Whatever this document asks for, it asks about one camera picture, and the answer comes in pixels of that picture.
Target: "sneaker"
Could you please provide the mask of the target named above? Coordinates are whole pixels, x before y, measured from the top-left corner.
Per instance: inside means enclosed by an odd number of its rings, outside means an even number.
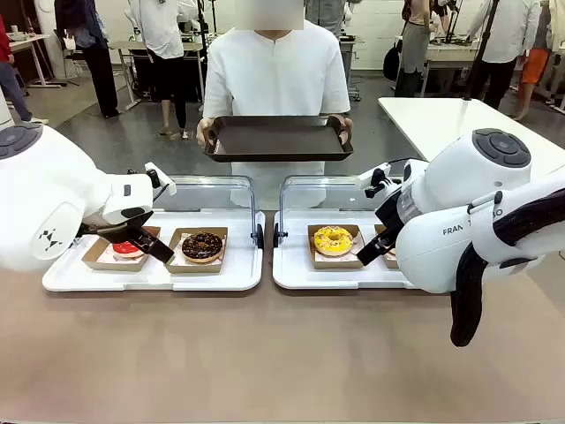
[[[49,120],[48,119],[39,119],[38,117],[32,117],[29,121],[23,121],[23,122],[28,122],[29,124],[47,125],[49,123]]]
[[[191,134],[186,130],[179,130],[172,134],[169,138],[173,141],[189,140],[191,138]]]
[[[170,137],[173,132],[168,128],[168,126],[164,126],[160,131],[159,135],[163,135],[165,137]]]
[[[111,117],[119,117],[120,115],[121,113],[118,110],[112,110],[110,113],[104,114],[104,117],[110,119]]]

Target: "white tray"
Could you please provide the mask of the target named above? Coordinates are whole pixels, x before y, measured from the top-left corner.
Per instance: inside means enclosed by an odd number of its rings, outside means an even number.
[[[265,216],[257,214],[265,229]],[[43,287],[51,292],[118,292],[124,290],[173,290],[224,292],[253,288],[261,278],[263,250],[253,244],[251,217],[247,209],[201,210],[200,212],[155,212],[147,225],[161,227],[160,239],[168,245],[176,228],[228,227],[228,248],[220,274],[172,276],[164,265],[150,257],[137,273],[96,271],[82,257],[98,239],[85,236],[64,253],[43,276]]]
[[[362,269],[314,269],[308,249],[308,225],[358,225],[365,242],[375,237],[374,225],[380,223],[373,212],[307,209],[284,212],[284,231],[289,233],[275,249],[273,278],[285,289],[365,289],[406,288],[414,286],[402,272],[387,268],[382,257]],[[275,224],[279,222],[279,212]]]

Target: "donut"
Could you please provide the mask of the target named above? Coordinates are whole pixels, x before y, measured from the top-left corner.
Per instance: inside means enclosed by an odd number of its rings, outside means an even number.
[[[112,245],[114,255],[122,259],[138,259],[144,255],[136,246],[129,241]]]
[[[314,245],[326,256],[342,256],[353,247],[353,236],[342,227],[323,227],[315,232]]]
[[[223,242],[211,232],[199,232],[188,236],[182,250],[186,260],[192,263],[210,263],[220,257]]]

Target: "bag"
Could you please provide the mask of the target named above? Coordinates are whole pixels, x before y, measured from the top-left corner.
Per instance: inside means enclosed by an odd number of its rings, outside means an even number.
[[[387,80],[395,81],[398,75],[398,66],[400,66],[400,53],[402,50],[396,47],[396,44],[390,49],[385,56],[385,61],[382,64],[382,73]]]
[[[412,15],[412,1],[411,0],[404,0],[404,7],[403,7],[403,20],[408,22],[410,16]]]

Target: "person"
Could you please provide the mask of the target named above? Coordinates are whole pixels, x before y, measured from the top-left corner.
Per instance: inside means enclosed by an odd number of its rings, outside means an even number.
[[[539,83],[539,80],[546,69],[547,59],[551,43],[551,13],[549,11],[549,0],[542,0],[541,14],[539,15],[538,32],[533,42],[533,47],[527,58],[524,58],[524,68],[522,69],[522,78],[520,80],[520,88],[518,96],[520,99],[518,112],[515,120],[521,121],[530,110],[531,96],[533,89]]]
[[[14,55],[11,53],[10,40],[6,33],[4,20],[0,15],[0,87],[10,98],[14,109],[18,112],[19,118],[23,122],[33,122],[37,124],[48,124],[48,119],[39,119],[32,115],[26,106],[26,100],[16,79],[16,72],[13,65]]]
[[[433,1],[433,14],[435,13],[439,18],[440,23],[438,24],[438,31],[436,35],[438,37],[445,36],[449,29],[449,8],[448,8],[448,0],[434,0]]]
[[[258,7],[259,16],[269,16],[267,7]],[[302,30],[231,29],[212,43],[204,117],[197,130],[201,146],[214,118],[229,115],[335,114],[343,127],[351,128],[351,120],[343,115],[350,110],[350,100],[339,42],[327,29],[304,20],[302,8],[298,9]],[[232,173],[250,177],[260,208],[274,210],[278,209],[279,188],[286,177],[323,175],[324,162],[233,163]],[[315,206],[323,198],[324,193],[316,193],[302,206]],[[239,205],[245,201],[233,194],[232,200]]]
[[[55,0],[55,16],[59,37],[73,37],[84,54],[102,115],[105,118],[118,116],[108,37],[94,0]]]
[[[468,33],[468,41],[475,37],[478,29],[488,19],[492,0],[484,0]],[[471,73],[471,96],[479,99],[486,82],[490,79],[484,102],[494,109],[501,105],[512,81],[512,75],[519,57],[531,49],[536,39],[539,14],[539,0],[501,0],[494,15],[491,36],[486,45],[483,59],[474,66]]]
[[[395,97],[414,97],[424,71],[430,33],[436,31],[431,23],[433,5],[430,0],[405,0],[403,14],[407,18],[403,31],[403,62],[398,73]]]
[[[198,18],[198,8],[192,0],[132,0],[132,15],[141,30],[157,74],[157,92],[161,98],[163,128],[160,135],[173,140],[188,140],[186,131],[185,49],[178,30],[178,21]],[[178,132],[170,130],[170,99],[174,96]]]
[[[350,0],[352,4],[361,0]],[[346,0],[304,0],[305,17],[314,25],[326,28],[339,40],[342,33]]]

